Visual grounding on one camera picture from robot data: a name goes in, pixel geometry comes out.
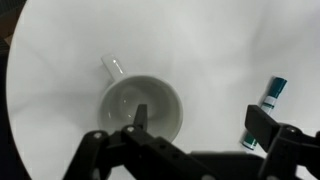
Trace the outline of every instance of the mug rim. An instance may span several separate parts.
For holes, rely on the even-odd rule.
[[[101,124],[101,120],[102,120],[101,119],[101,112],[102,112],[102,110],[101,109],[102,109],[102,105],[103,105],[104,99],[106,98],[108,92],[110,92],[110,90],[112,88],[114,88],[115,86],[119,85],[121,82],[123,82],[125,80],[128,80],[128,79],[134,79],[134,78],[148,78],[148,79],[153,79],[153,80],[156,80],[156,81],[160,81],[161,83],[165,84],[166,87],[168,87],[170,89],[171,93],[175,97],[175,101],[177,102],[178,108],[179,108],[179,113],[178,113],[179,114],[179,118],[178,118],[178,125],[177,125],[176,130],[167,139],[168,141],[172,142],[177,137],[177,135],[178,135],[178,133],[179,133],[179,131],[181,129],[181,126],[182,126],[183,106],[182,106],[181,99],[180,99],[178,93],[176,92],[176,90],[167,81],[163,80],[162,78],[156,77],[156,76],[150,76],[150,75],[127,75],[127,76],[124,76],[121,79],[113,81],[111,83],[111,85],[104,91],[104,93],[102,95],[102,98],[100,100],[100,106],[98,108],[99,109],[99,112],[98,112],[98,114],[99,114],[99,119],[98,119],[99,128],[102,127],[102,124]]]

